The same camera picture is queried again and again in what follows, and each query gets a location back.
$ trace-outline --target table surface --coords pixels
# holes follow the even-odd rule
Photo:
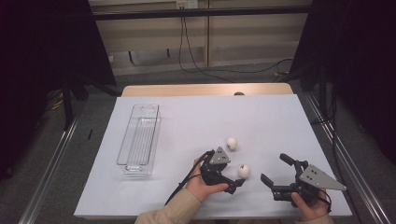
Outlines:
[[[169,86],[134,86],[125,89],[122,96],[136,94],[136,87],[155,91],[154,96],[118,98],[75,216],[92,219],[136,217],[141,212],[162,208],[177,183],[190,170],[193,160],[212,148],[226,148],[225,139],[230,136],[238,139],[238,148],[234,152],[227,151],[232,162],[223,174],[236,179],[237,168],[241,164],[248,164],[252,170],[251,177],[234,195],[219,193],[209,197],[195,218],[299,216],[298,210],[290,203],[275,202],[271,190],[260,181],[260,174],[264,173],[276,185],[293,182],[295,171],[279,159],[280,153],[287,153],[296,160],[308,160],[333,176],[297,96],[291,94],[291,90],[285,91],[288,89],[287,84],[279,85],[283,91],[273,91],[276,84],[187,86],[187,89],[185,85],[176,85],[175,89]],[[181,94],[181,91],[175,90],[182,89],[187,90],[189,96],[156,96],[175,95],[176,92]],[[222,92],[219,94],[233,95],[236,91],[242,91],[247,96],[209,94]],[[201,96],[190,96],[192,92]],[[160,105],[160,137],[152,175],[131,178],[123,174],[116,160],[131,108],[142,103]],[[342,192],[328,192],[333,201],[332,215],[350,216]]]

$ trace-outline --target black cable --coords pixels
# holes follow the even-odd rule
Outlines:
[[[200,176],[200,175],[193,175],[193,176],[190,176],[189,181],[190,181],[191,179],[193,179],[194,177],[196,177],[196,176]]]
[[[332,198],[330,197],[330,195],[328,193],[326,193],[326,191],[324,191],[323,189],[319,189],[320,191],[322,191],[324,194],[326,194],[326,196],[329,198],[329,201],[320,198],[319,196],[317,196],[317,198],[326,203],[327,204],[327,213],[330,213],[332,211]]]
[[[233,81],[231,81],[229,79],[226,79],[226,78],[223,78],[223,77],[217,77],[217,76],[214,76],[214,75],[210,75],[210,74],[208,74],[206,72],[231,72],[231,73],[241,73],[241,74],[254,74],[254,73],[265,72],[265,71],[268,71],[268,70],[270,70],[270,69],[272,69],[274,67],[278,67],[283,62],[292,61],[292,59],[283,59],[283,60],[277,62],[276,64],[274,64],[274,65],[272,65],[270,67],[267,67],[267,68],[264,68],[264,69],[261,69],[261,70],[256,70],[256,71],[237,71],[237,70],[230,70],[230,69],[202,69],[202,68],[199,68],[198,65],[196,64],[196,62],[195,62],[195,60],[193,58],[192,52],[191,52],[191,45],[190,45],[190,40],[189,40],[189,35],[188,35],[188,30],[187,30],[186,19],[182,18],[181,22],[182,22],[182,25],[181,25],[180,47],[179,47],[179,51],[178,51],[178,62],[179,62],[180,68],[183,71],[185,71],[185,72],[188,72],[188,73],[200,72],[200,73],[203,73],[206,76],[216,77],[216,78],[219,78],[219,79],[222,79],[222,80],[225,80],[225,81],[233,83]],[[182,47],[182,44],[183,44],[184,29],[186,30],[185,34],[186,34],[186,38],[187,38],[187,42],[188,42],[188,46],[189,46],[190,56],[192,58],[192,62],[194,64],[195,68],[198,69],[197,71],[188,71],[185,68],[183,68],[183,66],[181,65],[180,52],[181,52],[181,47]]]
[[[342,183],[345,183],[344,176],[341,173],[341,167],[340,167],[339,160],[338,160],[338,157],[337,157],[337,152],[335,150],[336,136],[337,136],[337,132],[336,132],[336,129],[335,129],[336,128],[336,126],[335,126],[336,125],[335,124],[335,112],[337,110],[336,97],[337,97],[336,96],[336,90],[335,90],[335,87],[333,86],[332,87],[332,155],[333,155],[334,160],[335,160],[335,166],[336,166],[337,171],[338,171],[337,173],[339,174],[339,179],[341,180]],[[350,195],[349,189],[346,189],[346,195],[348,196],[350,202],[352,203],[352,206],[353,206],[353,208],[354,208],[354,210],[356,212],[356,217],[358,218],[359,223],[362,223],[361,222],[361,217],[359,216],[358,211],[356,210],[356,205],[355,205],[355,202],[353,201],[353,199],[352,199],[352,197]]]
[[[75,73],[75,72],[73,72],[73,75],[74,75],[74,77],[77,77],[79,80],[86,82],[88,84],[91,84],[96,89],[103,91],[111,96],[121,96],[122,95],[122,92],[113,90],[113,89],[101,84],[100,82],[94,80],[93,78],[86,77],[86,76],[83,76],[83,75],[81,75],[79,73]]]
[[[51,91],[50,93],[49,93],[49,95],[47,96],[47,102],[48,101],[51,101],[51,100],[53,100],[55,97],[57,97],[61,92],[62,92],[62,90],[58,90],[58,92],[56,92],[56,91]]]
[[[276,63],[275,66],[276,66],[276,73],[277,73],[277,75],[276,75],[276,77],[274,78],[274,80],[272,81],[273,83],[276,83],[276,82],[279,80],[279,78],[280,78],[280,72],[279,72],[278,63]]]
[[[331,120],[335,119],[336,111],[337,111],[336,91],[335,91],[335,87],[332,86],[332,100],[330,102],[329,108],[327,109],[327,113],[329,116],[327,118],[323,118],[322,116],[320,116],[319,118],[312,120],[310,124],[315,125],[315,124],[331,122]]]
[[[195,62],[195,60],[194,60],[194,57],[192,56],[191,45],[190,45],[190,40],[189,40],[189,35],[188,35],[188,32],[187,32],[186,18],[184,18],[184,17],[181,18],[181,41],[180,41],[180,48],[179,48],[179,50],[178,50],[178,63],[179,63],[179,65],[180,65],[181,70],[183,70],[183,71],[185,71],[185,72],[188,72],[188,73],[195,73],[195,72],[188,71],[188,70],[184,69],[183,66],[181,65],[180,52],[181,52],[181,46],[182,46],[182,44],[183,44],[183,33],[184,33],[184,28],[183,28],[183,27],[185,27],[185,29],[186,29],[185,33],[186,33],[186,38],[187,38],[187,44],[189,45],[189,51],[190,51],[190,56],[191,56],[192,62],[193,62],[193,64],[194,64],[194,66],[198,69],[198,71],[195,71],[195,72],[200,72],[200,73],[204,74],[205,76],[208,76],[208,77],[215,77],[215,78],[219,78],[219,79],[221,79],[221,80],[224,80],[224,81],[233,83],[233,81],[231,81],[231,80],[229,80],[229,79],[227,79],[227,78],[224,78],[224,77],[217,77],[217,76],[210,75],[210,74],[204,72],[203,70],[201,70],[201,69],[198,67],[198,65],[196,64],[196,62]]]
[[[64,101],[62,91],[59,91],[55,95],[51,96],[50,99],[47,100],[47,102],[49,103],[51,100],[53,100],[57,96],[58,96],[58,99],[55,101],[55,103],[51,104],[51,106],[46,107],[44,111],[47,112],[51,109],[52,110],[57,109],[62,104],[62,102]]]
[[[212,154],[213,151],[207,151],[206,153],[204,153],[198,160],[197,162],[192,166],[192,169],[189,171],[189,173],[186,175],[186,177],[183,179],[183,181],[181,181],[181,183],[178,183],[177,188],[173,191],[173,193],[171,194],[171,196],[169,197],[169,199],[166,201],[165,205],[167,205],[171,199],[173,199],[173,197],[175,197],[175,195],[187,184],[187,182],[189,182],[189,180],[193,177],[195,177],[196,175],[191,176],[192,172],[194,172],[195,167],[197,167],[197,165],[204,160],[205,156],[208,156],[210,154]]]

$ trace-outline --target sleeve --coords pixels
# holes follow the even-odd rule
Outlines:
[[[310,221],[296,221],[296,224],[333,224],[332,218],[329,215],[319,217]]]
[[[140,214],[135,224],[189,223],[200,207],[199,200],[187,189],[182,189],[163,209]]]

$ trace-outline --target transparent plastic box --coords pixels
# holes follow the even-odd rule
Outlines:
[[[158,105],[134,105],[117,160],[126,175],[151,175],[160,124]]]

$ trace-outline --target human hand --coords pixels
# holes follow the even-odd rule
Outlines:
[[[208,186],[201,177],[201,164],[197,165],[191,174],[191,179],[186,185],[186,189],[191,192],[200,202],[203,202],[207,196],[212,193],[218,193],[226,190],[229,186],[228,184],[217,184]]]
[[[325,189],[318,192],[318,196],[326,200]],[[319,199],[314,199],[310,204],[306,204],[303,198],[297,192],[291,194],[291,198],[298,206],[301,212],[301,221],[310,221],[327,215],[327,204]]]

